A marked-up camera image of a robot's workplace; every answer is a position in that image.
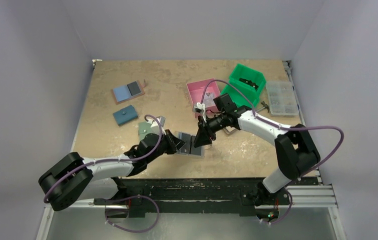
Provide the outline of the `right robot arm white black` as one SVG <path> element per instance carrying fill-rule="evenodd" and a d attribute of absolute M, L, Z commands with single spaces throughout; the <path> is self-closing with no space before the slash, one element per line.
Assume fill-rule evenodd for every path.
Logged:
<path fill-rule="evenodd" d="M 303 125 L 280 125 L 260 118 L 252 108 L 237 106 L 228 94 L 216 97 L 214 103 L 219 114 L 212 118 L 206 116 L 203 103 L 194 104 L 194 111 L 200 114 L 195 147 L 212 144 L 216 140 L 216 132 L 226 127 L 251 133 L 275 147 L 277 169 L 258 183 L 255 195 L 247 195 L 255 206 L 273 204 L 279 191 L 319 163 L 319 152 L 309 132 L 303 130 Z"/>

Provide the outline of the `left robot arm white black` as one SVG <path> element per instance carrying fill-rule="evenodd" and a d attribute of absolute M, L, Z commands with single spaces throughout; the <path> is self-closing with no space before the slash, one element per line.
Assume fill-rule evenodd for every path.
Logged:
<path fill-rule="evenodd" d="M 153 160 L 164 154 L 175 154 L 185 143 L 167 129 L 161 135 L 147 134 L 137 145 L 116 157 L 87 158 L 71 152 L 39 178 L 44 202 L 55 211 L 86 199 L 121 204 L 126 191 L 118 186 L 119 177 L 141 173 Z"/>

